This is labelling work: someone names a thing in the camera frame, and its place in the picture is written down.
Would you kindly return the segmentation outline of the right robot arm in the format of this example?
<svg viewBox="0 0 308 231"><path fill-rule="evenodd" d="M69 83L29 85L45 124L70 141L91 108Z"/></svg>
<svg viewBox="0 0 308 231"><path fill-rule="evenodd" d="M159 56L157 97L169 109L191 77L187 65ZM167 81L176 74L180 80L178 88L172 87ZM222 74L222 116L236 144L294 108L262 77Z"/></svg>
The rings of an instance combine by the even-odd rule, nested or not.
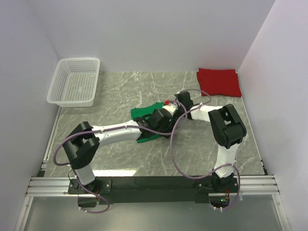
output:
<svg viewBox="0 0 308 231"><path fill-rule="evenodd" d="M209 122L214 139L218 144L217 159L214 169L206 175L191 177L180 170L174 164L178 172L205 187L206 192L224 193L231 189L233 192L240 188L240 178L235 178L234 173L239 174L235 167L237 150L246 136L246 127L237 110L232 104L224 106L209 106L205 103L194 104L188 91L179 91L175 94L176 102L184 106L184 113L191 120Z"/></svg>

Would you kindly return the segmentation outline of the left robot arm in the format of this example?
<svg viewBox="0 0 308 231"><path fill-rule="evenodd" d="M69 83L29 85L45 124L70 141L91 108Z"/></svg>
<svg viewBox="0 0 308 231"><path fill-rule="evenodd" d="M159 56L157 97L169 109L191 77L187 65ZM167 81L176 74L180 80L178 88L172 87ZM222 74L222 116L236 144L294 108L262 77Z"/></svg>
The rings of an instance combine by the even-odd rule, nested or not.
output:
<svg viewBox="0 0 308 231"><path fill-rule="evenodd" d="M168 137L176 120L175 114L175 107L167 109L164 106L126 123L91 126L86 121L79 124L63 144L69 164L80 181L79 188L84 193L96 189L96 178L90 164L99 147L122 141L149 139L156 134Z"/></svg>

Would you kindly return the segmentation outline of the green t-shirt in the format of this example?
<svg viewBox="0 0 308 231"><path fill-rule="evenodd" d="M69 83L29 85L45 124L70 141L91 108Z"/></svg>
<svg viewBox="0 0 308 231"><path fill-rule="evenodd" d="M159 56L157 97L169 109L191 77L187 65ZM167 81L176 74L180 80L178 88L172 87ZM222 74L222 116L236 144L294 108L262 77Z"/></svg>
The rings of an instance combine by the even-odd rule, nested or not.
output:
<svg viewBox="0 0 308 231"><path fill-rule="evenodd" d="M133 120L137 117L145 116L146 114L152 114L154 112L154 109L163 109L163 103L154 103L144 108L131 109L130 111L131 119ZM141 135L137 139L137 143L150 141L150 140L159 138L161 136L163 137L163 135L165 135L165 133L160 133L154 130L149 131L149 130L141 129Z"/></svg>

